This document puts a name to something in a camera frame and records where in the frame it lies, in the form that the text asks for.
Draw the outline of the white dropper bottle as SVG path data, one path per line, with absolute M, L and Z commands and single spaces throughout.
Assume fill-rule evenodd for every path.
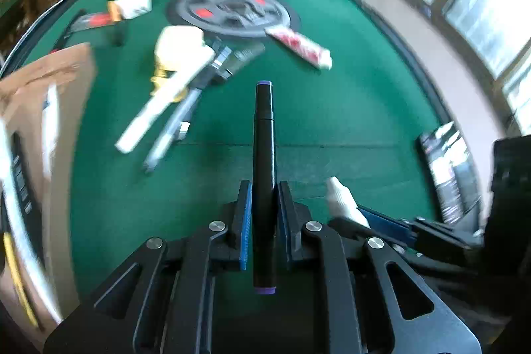
M 343 217 L 366 228 L 370 227 L 350 189 L 343 185 L 336 176 L 326 180 L 326 187 L 326 199 L 331 217 Z

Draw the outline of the black purple-capped marker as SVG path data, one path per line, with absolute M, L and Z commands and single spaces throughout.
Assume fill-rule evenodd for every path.
M 263 296 L 276 291 L 273 249 L 277 222 L 273 84 L 256 86 L 254 115 L 252 237 L 253 285 Z

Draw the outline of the rose hand cream tube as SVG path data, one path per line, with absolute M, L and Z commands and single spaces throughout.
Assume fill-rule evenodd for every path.
M 265 33 L 280 41 L 297 56 L 319 70 L 330 70 L 333 62 L 330 51 L 299 32 L 282 25 L 270 26 Z

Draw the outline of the white ointment tube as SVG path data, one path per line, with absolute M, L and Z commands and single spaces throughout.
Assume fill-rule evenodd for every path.
M 58 86 L 51 83 L 45 94 L 41 121 L 41 153 L 43 174 L 47 179 L 52 176 L 54 154 L 60 131 Z

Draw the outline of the black marker pen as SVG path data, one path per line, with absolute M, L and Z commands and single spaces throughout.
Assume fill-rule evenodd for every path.
M 33 251 L 40 260 L 44 260 L 41 206 L 32 186 L 23 141 L 18 133 L 12 134 L 12 153 L 14 180 L 24 219 L 24 226 L 31 241 Z

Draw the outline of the yellow black pen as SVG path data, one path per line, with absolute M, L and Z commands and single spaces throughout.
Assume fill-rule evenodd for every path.
M 110 41 L 115 47 L 121 47 L 125 42 L 126 23 L 121 14 L 120 7 L 115 1 L 108 1 L 107 12 L 110 17 L 110 25 L 108 26 L 106 36 L 108 41 Z
M 24 310 L 26 317 L 28 318 L 31 327 L 40 330 L 39 322 L 35 312 L 33 311 L 33 306 L 28 299 L 25 289 L 24 289 L 24 280 L 20 272 L 20 266 L 17 259 L 17 252 L 14 246 L 14 240 L 8 232 L 3 233 L 3 245 L 5 247 L 5 258 L 7 262 L 8 269 L 11 273 L 12 281 L 14 283 L 14 290 L 19 300 L 19 303 Z

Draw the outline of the white pill bottle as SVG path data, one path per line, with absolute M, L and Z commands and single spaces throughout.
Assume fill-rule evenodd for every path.
M 16 188 L 14 157 L 5 122 L 1 119 L 1 186 L 5 197 L 7 220 L 16 251 L 40 300 L 55 324 L 62 321 L 57 299 L 45 271 L 33 249 L 23 217 L 23 208 Z

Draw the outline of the smartphone with lit screen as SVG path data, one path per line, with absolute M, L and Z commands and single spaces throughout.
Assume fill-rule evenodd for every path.
M 450 121 L 422 133 L 416 148 L 439 220 L 459 230 L 480 228 L 482 210 L 472 155 L 464 137 Z

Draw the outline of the white marker pen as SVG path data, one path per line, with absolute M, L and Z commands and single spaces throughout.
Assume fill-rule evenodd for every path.
M 130 122 L 115 144 L 123 154 L 130 153 L 151 128 L 155 120 L 166 110 L 174 97 L 189 84 L 213 60 L 215 51 L 203 45 L 185 56 L 177 71 L 160 85 L 135 118 Z

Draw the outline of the silver black ballpoint pen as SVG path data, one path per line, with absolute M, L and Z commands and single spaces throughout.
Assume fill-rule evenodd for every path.
M 186 97 L 184 97 L 177 105 L 144 161 L 144 169 L 146 173 L 149 174 L 153 172 L 160 160 L 165 156 L 168 148 L 174 141 L 175 134 L 181 127 L 183 119 L 198 102 L 202 91 L 220 71 L 220 68 L 228 59 L 231 52 L 231 48 L 224 46 L 211 64 L 205 66 L 205 68 L 192 79 L 192 82 L 188 86 Z

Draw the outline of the dark green small device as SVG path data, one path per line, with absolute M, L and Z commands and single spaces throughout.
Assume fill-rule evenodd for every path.
M 266 47 L 263 43 L 254 42 L 232 51 L 224 62 L 222 69 L 220 69 L 221 79 L 224 81 L 229 80 L 233 75 L 236 75 L 237 72 L 261 56 L 265 50 Z

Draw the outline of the cardboard tray box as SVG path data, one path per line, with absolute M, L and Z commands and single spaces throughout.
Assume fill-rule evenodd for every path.
M 42 212 L 44 260 L 39 259 L 39 262 L 63 318 L 78 303 L 69 232 L 71 172 L 78 132 L 95 75 L 92 47 L 81 43 L 52 52 L 1 81 L 1 119 L 11 137 L 11 146 L 13 133 L 18 133 L 23 141 L 30 179 Z M 47 179 L 42 166 L 41 121 L 45 94 L 51 83 L 58 86 L 60 131 L 52 176 Z M 55 324 L 39 299 L 23 267 L 20 254 L 16 251 L 24 289 L 37 316 L 40 330 L 31 327 L 15 293 L 7 266 L 4 232 L 12 235 L 1 186 L 1 319 L 5 327 L 17 331 L 24 340 L 41 348 L 58 324 Z

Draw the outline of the round grey table centre console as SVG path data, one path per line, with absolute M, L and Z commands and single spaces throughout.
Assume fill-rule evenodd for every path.
M 300 29 L 299 14 L 280 0 L 170 0 L 165 16 L 173 25 L 192 25 L 209 36 L 229 39 L 266 38 L 266 29 Z

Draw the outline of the clear red lighter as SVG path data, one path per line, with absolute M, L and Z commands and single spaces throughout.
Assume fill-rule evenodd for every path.
M 114 22 L 108 13 L 81 14 L 70 24 L 71 32 L 82 32 L 95 28 L 111 26 Z

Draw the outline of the cream box with yellow keychain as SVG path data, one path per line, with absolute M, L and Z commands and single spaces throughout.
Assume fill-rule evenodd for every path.
M 204 44 L 204 32 L 192 25 L 170 25 L 158 35 L 154 49 L 154 73 L 150 79 L 154 95 L 164 81 L 186 60 L 193 49 Z

